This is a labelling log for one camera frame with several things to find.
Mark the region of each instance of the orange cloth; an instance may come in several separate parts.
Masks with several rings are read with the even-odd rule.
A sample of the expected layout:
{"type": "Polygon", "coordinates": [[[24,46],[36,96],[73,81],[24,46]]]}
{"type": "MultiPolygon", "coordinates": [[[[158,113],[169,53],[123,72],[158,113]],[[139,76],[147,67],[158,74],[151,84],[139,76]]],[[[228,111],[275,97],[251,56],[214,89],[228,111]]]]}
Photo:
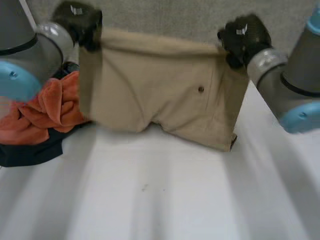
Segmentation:
{"type": "Polygon", "coordinates": [[[88,122],[79,110],[78,78],[78,71],[51,78],[30,102],[13,102],[0,120],[0,144],[36,145],[49,138],[49,128],[67,133],[88,122]]]}

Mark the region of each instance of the white table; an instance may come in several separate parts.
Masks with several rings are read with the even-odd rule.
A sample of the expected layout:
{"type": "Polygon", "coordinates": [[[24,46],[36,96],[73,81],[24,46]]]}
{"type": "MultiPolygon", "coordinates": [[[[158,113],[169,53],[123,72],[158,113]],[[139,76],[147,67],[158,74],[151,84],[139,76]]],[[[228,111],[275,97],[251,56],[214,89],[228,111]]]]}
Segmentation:
{"type": "Polygon", "coordinates": [[[320,239],[320,131],[289,135],[252,84],[231,153],[91,126],[0,170],[0,240],[320,239]]]}

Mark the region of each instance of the khaki shorts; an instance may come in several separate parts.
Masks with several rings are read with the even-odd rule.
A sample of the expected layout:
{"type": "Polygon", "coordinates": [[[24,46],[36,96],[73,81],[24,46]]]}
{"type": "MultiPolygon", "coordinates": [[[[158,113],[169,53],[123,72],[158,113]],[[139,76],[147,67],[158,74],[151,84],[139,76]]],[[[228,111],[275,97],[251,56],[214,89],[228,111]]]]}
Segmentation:
{"type": "Polygon", "coordinates": [[[222,49],[106,28],[101,50],[80,49],[80,110],[119,131],[150,123],[205,146],[230,151],[248,86],[222,49]]]}

